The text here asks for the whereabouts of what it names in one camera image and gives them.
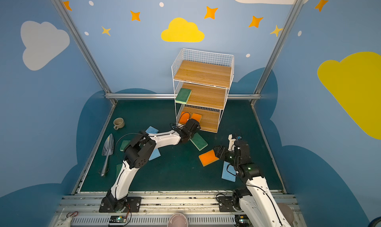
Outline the green sponge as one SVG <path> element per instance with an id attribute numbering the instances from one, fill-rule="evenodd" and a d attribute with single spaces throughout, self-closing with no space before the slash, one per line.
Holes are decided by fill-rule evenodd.
<path id="1" fill-rule="evenodd" d="M 199 133 L 195 133 L 190 140 L 199 151 L 208 146 L 208 143 L 200 136 Z"/>
<path id="2" fill-rule="evenodd" d="M 116 165 L 116 178 L 118 178 L 122 167 L 123 167 L 123 164 Z"/>
<path id="3" fill-rule="evenodd" d="M 128 147 L 130 140 L 123 140 L 120 146 L 120 151 L 124 152 L 124 150 Z"/>

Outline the orange sponge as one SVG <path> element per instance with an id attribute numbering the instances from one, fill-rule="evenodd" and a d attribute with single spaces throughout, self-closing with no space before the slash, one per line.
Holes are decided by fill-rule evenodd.
<path id="1" fill-rule="evenodd" d="M 204 154 L 199 155 L 199 160 L 201 161 L 202 166 L 206 167 L 206 166 L 218 161 L 219 158 L 216 157 L 215 152 L 213 150 L 210 150 Z"/>
<path id="2" fill-rule="evenodd" d="M 201 118 L 202 118 L 202 115 L 200 115 L 200 114 L 193 113 L 193 114 L 191 115 L 191 119 L 197 121 L 198 123 L 200 123 Z"/>
<path id="3" fill-rule="evenodd" d="M 182 112 L 178 121 L 178 124 L 184 125 L 190 119 L 189 112 Z"/>

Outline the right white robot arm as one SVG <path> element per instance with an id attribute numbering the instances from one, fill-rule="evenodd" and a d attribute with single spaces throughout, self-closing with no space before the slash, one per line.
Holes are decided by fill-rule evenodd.
<path id="1" fill-rule="evenodd" d="M 234 191 L 234 208 L 244 212 L 254 227 L 290 227 L 292 222 L 282 213 L 264 175 L 253 163 L 248 143 L 233 134 L 228 140 L 227 147 L 215 146 L 213 151 L 217 158 L 234 168 L 233 175 L 246 187 Z"/>

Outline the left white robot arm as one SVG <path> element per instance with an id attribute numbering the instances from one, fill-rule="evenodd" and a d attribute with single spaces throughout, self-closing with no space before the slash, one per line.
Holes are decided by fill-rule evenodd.
<path id="1" fill-rule="evenodd" d="M 125 148 L 120 173 L 114 185 L 107 192 L 105 199 L 113 204 L 127 197 L 136 173 L 147 164 L 154 150 L 186 143 L 199 130 L 199 122 L 195 119 L 189 119 L 181 127 L 176 127 L 168 132 L 153 134 L 142 131 L 138 133 Z"/>

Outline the blue sponge right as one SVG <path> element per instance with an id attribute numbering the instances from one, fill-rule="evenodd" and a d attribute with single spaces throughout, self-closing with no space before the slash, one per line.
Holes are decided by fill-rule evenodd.
<path id="1" fill-rule="evenodd" d="M 234 170 L 234 167 L 229 162 L 224 161 L 221 178 L 223 180 L 227 180 L 231 182 L 236 181 L 236 171 Z"/>

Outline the blue sponge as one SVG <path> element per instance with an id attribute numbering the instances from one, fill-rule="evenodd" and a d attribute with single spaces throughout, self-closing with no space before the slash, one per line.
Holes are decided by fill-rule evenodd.
<path id="1" fill-rule="evenodd" d="M 234 167 L 229 162 L 224 161 L 221 178 L 223 180 L 227 180 L 231 182 L 236 181 L 236 171 L 234 170 Z"/>
<path id="2" fill-rule="evenodd" d="M 151 154 L 149 160 L 152 161 L 156 158 L 159 158 L 161 156 L 160 151 L 158 149 L 154 149 L 153 153 Z"/>
<path id="3" fill-rule="evenodd" d="M 154 127 L 152 127 L 152 126 L 150 126 L 149 128 L 146 129 L 145 132 L 148 133 L 148 134 L 157 134 L 159 132 L 159 130 L 154 128 Z"/>

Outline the right green circuit board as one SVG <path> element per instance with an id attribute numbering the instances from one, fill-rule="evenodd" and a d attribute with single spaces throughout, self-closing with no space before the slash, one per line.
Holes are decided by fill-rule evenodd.
<path id="1" fill-rule="evenodd" d="M 246 215 L 235 215 L 235 227 L 249 227 L 251 221 Z"/>

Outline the green circuit board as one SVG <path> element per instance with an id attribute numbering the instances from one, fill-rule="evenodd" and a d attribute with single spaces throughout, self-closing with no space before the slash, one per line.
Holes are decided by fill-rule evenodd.
<path id="1" fill-rule="evenodd" d="M 127 218 L 125 216 L 111 216 L 109 219 L 109 224 L 121 224 L 127 223 Z"/>
<path id="2" fill-rule="evenodd" d="M 249 227 L 251 221 L 246 215 L 235 215 L 235 227 Z"/>

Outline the beige ceramic mug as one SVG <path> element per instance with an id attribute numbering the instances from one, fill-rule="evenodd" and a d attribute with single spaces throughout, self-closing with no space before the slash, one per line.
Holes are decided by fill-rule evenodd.
<path id="1" fill-rule="evenodd" d="M 114 130 L 119 130 L 125 126 L 125 121 L 123 118 L 116 118 L 113 121 Z"/>

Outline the grey metal garden trowel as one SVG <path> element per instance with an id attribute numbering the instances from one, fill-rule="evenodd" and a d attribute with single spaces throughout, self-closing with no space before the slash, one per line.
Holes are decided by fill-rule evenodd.
<path id="1" fill-rule="evenodd" d="M 113 155 L 115 147 L 115 140 L 113 134 L 110 134 L 104 143 L 103 149 L 102 149 L 102 156 L 105 156 L 105 162 L 103 165 L 103 168 L 100 172 L 100 176 L 104 177 L 106 175 L 106 172 L 108 170 L 108 162 L 111 155 Z"/>

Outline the pink round object front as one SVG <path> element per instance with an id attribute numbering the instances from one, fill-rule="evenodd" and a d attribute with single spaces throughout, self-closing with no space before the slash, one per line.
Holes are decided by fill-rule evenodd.
<path id="1" fill-rule="evenodd" d="M 173 214 L 167 223 L 167 227 L 188 227 L 188 226 L 189 226 L 188 219 L 182 213 Z"/>

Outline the left green circuit board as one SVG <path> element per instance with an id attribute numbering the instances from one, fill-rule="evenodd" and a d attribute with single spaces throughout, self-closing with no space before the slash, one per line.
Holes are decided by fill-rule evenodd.
<path id="1" fill-rule="evenodd" d="M 125 216 L 111 216 L 109 219 L 109 224 L 121 224 L 127 223 L 127 218 Z"/>

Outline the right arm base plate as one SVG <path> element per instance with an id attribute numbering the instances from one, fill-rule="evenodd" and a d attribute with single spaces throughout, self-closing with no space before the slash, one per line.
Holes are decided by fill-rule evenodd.
<path id="1" fill-rule="evenodd" d="M 239 206 L 238 198 L 233 196 L 226 196 L 223 194 L 217 194 L 215 197 L 218 202 L 220 212 L 242 212 Z"/>

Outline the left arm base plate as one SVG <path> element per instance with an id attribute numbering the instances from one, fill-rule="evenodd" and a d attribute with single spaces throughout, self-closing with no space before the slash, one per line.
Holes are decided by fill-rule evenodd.
<path id="1" fill-rule="evenodd" d="M 140 210 L 141 197 L 125 197 L 121 200 L 115 200 L 112 196 L 106 196 L 102 199 L 99 213 L 137 213 Z"/>

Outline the aluminium front rail frame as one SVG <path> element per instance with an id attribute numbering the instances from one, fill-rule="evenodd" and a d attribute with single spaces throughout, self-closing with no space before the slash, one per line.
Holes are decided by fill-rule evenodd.
<path id="1" fill-rule="evenodd" d="M 306 225 L 296 197 L 270 190 L 291 227 Z M 217 194 L 233 196 L 231 190 L 209 191 L 133 191 L 128 197 L 141 197 L 137 213 L 99 213 L 103 192 L 64 196 L 55 212 L 52 227 L 167 227 L 175 213 L 184 214 L 189 227 L 234 227 L 235 215 L 244 212 L 220 212 Z M 109 224 L 111 216 L 125 216 L 127 223 Z"/>

